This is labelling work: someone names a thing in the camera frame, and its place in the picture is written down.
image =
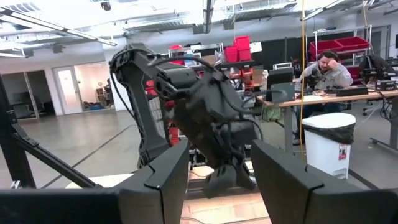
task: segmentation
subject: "gray sweater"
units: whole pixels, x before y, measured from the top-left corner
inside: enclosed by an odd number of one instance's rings
[[[299,80],[295,84],[295,90],[299,91],[301,90],[301,80],[304,76],[309,76],[312,73],[312,70],[317,71],[317,76],[321,81],[317,83],[315,86],[316,90],[325,90],[328,86],[342,86],[342,87],[349,87],[351,84],[353,84],[354,80],[351,78],[351,74],[347,70],[346,67],[342,64],[338,64],[338,68],[334,70],[329,70],[325,72],[324,74],[321,73],[319,70],[318,63],[314,63],[310,66],[308,66],[304,72],[301,74]]]

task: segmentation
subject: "workbench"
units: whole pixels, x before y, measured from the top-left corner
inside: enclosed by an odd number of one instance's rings
[[[393,113],[398,114],[398,90],[394,91],[382,91],[381,92],[386,98],[392,98],[392,110]],[[381,99],[382,96],[375,92],[375,91],[370,91],[368,95],[357,95],[357,96],[343,96],[343,97],[337,97],[335,94],[332,95],[324,95],[320,94],[319,97],[316,98],[308,98],[305,99],[304,96],[304,105],[312,105],[312,104],[320,104],[320,103],[341,103],[341,102],[346,102],[346,101],[358,101],[358,100],[375,100],[375,99]],[[263,97],[259,96],[257,97],[259,101],[264,103],[265,105],[273,105],[273,103],[264,101]],[[285,125],[285,151],[290,152],[292,150],[292,145],[293,145],[293,125],[292,125],[292,109],[291,107],[293,106],[300,106],[301,105],[301,99],[296,99],[294,101],[287,101],[284,103],[280,103],[277,106],[282,108],[284,112],[284,125]],[[398,116],[394,118],[395,121],[393,123],[398,124]],[[389,143],[384,143],[380,140],[371,138],[371,141],[373,144],[380,144],[382,146],[388,147],[390,149],[393,149],[395,151],[398,151],[398,145],[397,145],[397,137],[398,137],[398,128],[395,125],[391,125],[390,127],[390,141]]]
[[[246,163],[249,170],[252,170],[251,162]],[[194,167],[190,173],[190,181],[203,179],[213,170],[210,167]],[[129,178],[133,174],[108,175],[92,177],[90,180],[103,187],[114,187],[118,183]],[[75,183],[66,186],[67,189],[80,188]],[[217,197],[213,199],[201,198],[185,200],[182,209],[180,224],[202,223],[222,224],[251,220],[252,224],[271,224],[269,216],[262,201],[260,193],[241,194]]]

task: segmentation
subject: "yellow cable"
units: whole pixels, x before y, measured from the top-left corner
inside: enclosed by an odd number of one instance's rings
[[[300,132],[300,150],[301,150],[301,156],[304,159],[304,149],[303,149],[303,141],[302,141],[302,125],[303,125],[303,107],[304,107],[304,68],[305,68],[305,22],[304,22],[304,17],[305,17],[305,10],[304,10],[304,0],[302,0],[302,19],[301,19],[301,31],[302,31],[302,51],[303,51],[303,73],[302,73],[302,86],[301,86],[301,104],[300,104],[300,127],[299,128],[299,132]]]
[[[363,0],[363,2],[362,2],[362,8],[363,8],[363,17],[364,17],[364,20],[365,20],[365,27],[366,27],[366,38],[368,39],[368,41],[369,41],[369,45],[371,46],[371,51],[372,51],[372,54],[374,54],[374,51],[373,51],[373,46],[372,46],[372,43],[371,43],[371,41],[370,41],[370,33],[369,33],[369,28],[368,28],[368,19],[366,18],[366,9],[365,9],[365,5],[366,5],[366,3],[367,3],[368,1],[367,0]]]

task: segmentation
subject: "man's hand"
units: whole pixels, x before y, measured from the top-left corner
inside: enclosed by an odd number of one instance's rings
[[[338,68],[338,63],[336,62],[335,59],[331,59],[328,63],[328,66],[332,69],[335,70]]]

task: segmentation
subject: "sticker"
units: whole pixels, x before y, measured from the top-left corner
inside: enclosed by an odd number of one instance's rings
[[[347,145],[346,144],[340,144],[338,146],[338,160],[343,160],[347,158]]]

